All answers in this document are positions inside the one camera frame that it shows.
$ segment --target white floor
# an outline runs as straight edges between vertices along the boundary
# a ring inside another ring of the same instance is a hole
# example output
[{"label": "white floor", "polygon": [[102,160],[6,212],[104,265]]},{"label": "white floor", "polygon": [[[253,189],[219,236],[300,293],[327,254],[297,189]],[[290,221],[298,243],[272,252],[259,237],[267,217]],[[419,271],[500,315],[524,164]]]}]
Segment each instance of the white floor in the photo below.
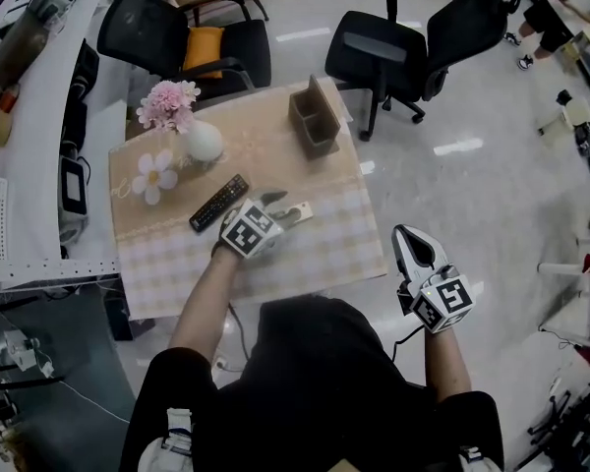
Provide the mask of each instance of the white floor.
[{"label": "white floor", "polygon": [[[398,20],[426,32],[428,19],[449,0],[398,0]],[[325,55],[338,22],[348,10],[385,16],[384,0],[263,0],[270,15],[273,86],[324,75]],[[260,12],[249,5],[254,16]],[[236,14],[225,18],[238,19]],[[522,10],[510,19],[522,22]],[[524,44],[532,50],[535,44]],[[571,137],[543,141],[535,121],[554,105],[558,92],[585,95],[579,77],[568,76],[556,59],[521,72],[520,51],[507,43],[455,65],[442,92],[429,103],[424,122],[414,126],[409,110],[394,103],[379,112],[372,140],[355,140],[361,161],[373,161],[366,176],[391,271],[385,278],[331,289],[360,309],[379,333],[387,352],[414,320],[402,317],[395,297],[390,234],[408,223],[442,241],[466,273],[478,296],[475,311],[456,327],[474,387],[497,401],[509,468],[529,451],[526,429],[547,409],[556,378],[560,389],[579,392],[590,368],[571,348],[537,332],[568,278],[541,276],[539,262],[576,262],[574,238],[584,235],[590,217],[590,175]],[[355,122],[366,123],[369,95],[344,94]],[[455,151],[443,146],[456,143]],[[239,311],[249,347],[255,340],[258,307]],[[166,346],[174,320],[118,351],[135,391],[148,361]],[[235,323],[228,323],[219,347],[231,369],[243,366]],[[412,382],[424,381],[422,335],[401,346],[396,364]],[[220,373],[219,384],[236,375]]]}]

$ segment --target person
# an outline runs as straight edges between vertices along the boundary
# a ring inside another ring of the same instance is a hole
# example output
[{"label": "person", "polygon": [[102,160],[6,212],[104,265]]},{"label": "person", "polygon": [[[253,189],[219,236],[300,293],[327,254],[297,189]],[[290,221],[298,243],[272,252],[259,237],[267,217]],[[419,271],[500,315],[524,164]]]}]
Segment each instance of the person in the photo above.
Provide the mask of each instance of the person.
[{"label": "person", "polygon": [[[533,57],[527,54],[517,60],[520,70],[529,70],[535,60],[550,57],[586,26],[590,26],[590,0],[538,0],[524,12],[524,19],[518,30],[521,38],[533,33],[543,34]],[[518,47],[522,42],[520,37],[507,32],[504,40]]]},{"label": "person", "polygon": [[243,263],[216,245],[168,349],[150,363],[121,471],[138,470],[148,445],[166,435],[170,408],[190,411],[199,472],[327,472],[339,462],[361,472],[467,470],[477,456],[491,464],[481,470],[502,470],[496,404],[471,391],[452,329],[426,333],[421,387],[400,375],[365,317],[345,302],[266,303],[240,379],[217,389],[211,366]]}]

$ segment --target orange cushion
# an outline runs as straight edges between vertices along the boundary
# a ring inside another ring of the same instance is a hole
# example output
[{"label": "orange cushion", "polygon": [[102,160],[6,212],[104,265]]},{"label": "orange cushion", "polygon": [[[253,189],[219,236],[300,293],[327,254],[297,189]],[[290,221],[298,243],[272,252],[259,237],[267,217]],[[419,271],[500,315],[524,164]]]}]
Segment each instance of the orange cushion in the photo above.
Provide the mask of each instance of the orange cushion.
[{"label": "orange cushion", "polygon": [[[205,63],[220,59],[220,40],[223,38],[223,28],[190,28],[188,48],[184,60],[184,70],[199,67]],[[203,74],[204,79],[222,79],[222,72]]]}]

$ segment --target sneaker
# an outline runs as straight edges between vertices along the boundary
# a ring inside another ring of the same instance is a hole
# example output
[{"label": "sneaker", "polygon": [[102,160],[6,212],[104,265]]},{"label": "sneaker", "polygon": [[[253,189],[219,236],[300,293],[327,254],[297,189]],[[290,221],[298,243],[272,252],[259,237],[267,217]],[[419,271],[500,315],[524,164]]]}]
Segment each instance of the sneaker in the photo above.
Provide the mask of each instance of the sneaker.
[{"label": "sneaker", "polygon": [[515,36],[514,33],[509,31],[502,36],[502,39],[515,47],[518,47],[522,43],[522,41],[517,36]]},{"label": "sneaker", "polygon": [[531,65],[533,65],[533,58],[528,54],[518,60],[518,68],[520,70],[529,70]]}]

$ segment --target vase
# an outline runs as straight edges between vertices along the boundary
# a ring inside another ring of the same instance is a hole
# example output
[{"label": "vase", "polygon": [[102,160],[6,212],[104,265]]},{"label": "vase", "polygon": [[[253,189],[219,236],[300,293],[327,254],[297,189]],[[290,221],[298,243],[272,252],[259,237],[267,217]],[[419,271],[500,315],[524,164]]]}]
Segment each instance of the vase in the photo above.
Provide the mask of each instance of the vase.
[{"label": "vase", "polygon": [[223,137],[216,126],[193,119],[186,133],[180,133],[186,153],[197,161],[214,161],[223,153]]}]

